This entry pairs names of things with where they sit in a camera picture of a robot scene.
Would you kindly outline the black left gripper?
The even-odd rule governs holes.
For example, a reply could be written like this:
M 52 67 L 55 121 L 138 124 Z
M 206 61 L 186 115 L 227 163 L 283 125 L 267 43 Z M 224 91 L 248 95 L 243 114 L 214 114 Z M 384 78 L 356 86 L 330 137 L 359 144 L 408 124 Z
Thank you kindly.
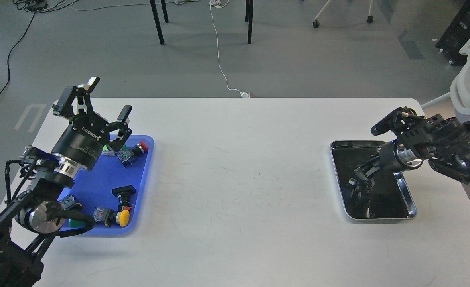
M 89 171 L 93 169 L 103 146 L 109 141 L 109 134 L 101 132 L 108 122 L 98 113 L 93 113 L 91 105 L 90 94 L 99 81 L 99 77 L 91 77 L 86 84 L 66 87 L 58 102 L 52 105 L 55 116 L 70 122 L 51 153 L 67 157 Z M 120 151 L 132 134 L 128 127 L 128 116 L 132 109 L 131 105 L 125 105 L 117 121 L 109 123 L 109 132 L 118 130 L 116 138 L 109 142 L 109 149 L 112 151 Z

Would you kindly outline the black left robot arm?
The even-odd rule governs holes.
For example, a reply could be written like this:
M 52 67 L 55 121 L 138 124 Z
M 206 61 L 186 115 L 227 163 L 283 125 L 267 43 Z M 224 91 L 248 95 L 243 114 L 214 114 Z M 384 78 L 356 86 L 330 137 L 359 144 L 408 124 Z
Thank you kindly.
M 23 178 L 14 193 L 7 182 L 6 207 L 0 213 L 0 287 L 33 286 L 41 279 L 42 257 L 56 237 L 77 236 L 95 225 L 91 216 L 65 210 L 58 196 L 74 185 L 78 171 L 93 169 L 105 146 L 120 151 L 132 134 L 127 120 L 131 105 L 114 122 L 93 111 L 90 94 L 99 80 L 91 77 L 86 84 L 65 88 L 53 105 L 53 114 L 69 124 L 50 153 L 29 145 L 5 164 L 7 181 L 14 163 Z

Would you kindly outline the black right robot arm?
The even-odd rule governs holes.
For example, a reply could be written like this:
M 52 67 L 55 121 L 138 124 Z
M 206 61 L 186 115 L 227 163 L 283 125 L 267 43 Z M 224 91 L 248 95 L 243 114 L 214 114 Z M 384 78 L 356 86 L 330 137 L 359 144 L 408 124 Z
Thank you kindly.
M 374 176 L 381 171 L 402 173 L 418 169 L 426 161 L 434 171 L 470 185 L 470 120 L 461 123 L 456 117 L 444 119 L 439 114 L 426 118 L 408 107 L 398 107 L 371 128 L 374 136 L 388 131 L 396 139 L 356 165 L 345 181 L 348 211 L 358 218 L 375 217 L 377 202 L 371 193 Z

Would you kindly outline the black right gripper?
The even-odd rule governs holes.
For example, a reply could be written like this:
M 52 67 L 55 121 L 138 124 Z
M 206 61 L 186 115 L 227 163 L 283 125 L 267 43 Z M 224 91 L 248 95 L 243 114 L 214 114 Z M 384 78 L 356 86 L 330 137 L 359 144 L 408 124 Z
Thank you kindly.
M 374 187 L 374 176 L 380 171 L 399 173 L 414 170 L 423 164 L 411 149 L 401 142 L 386 142 L 381 146 L 379 155 L 372 155 L 368 160 L 357 165 L 351 178 L 343 188 L 351 190 L 349 196 L 349 214 L 353 218 L 374 218 L 371 209 L 370 192 Z

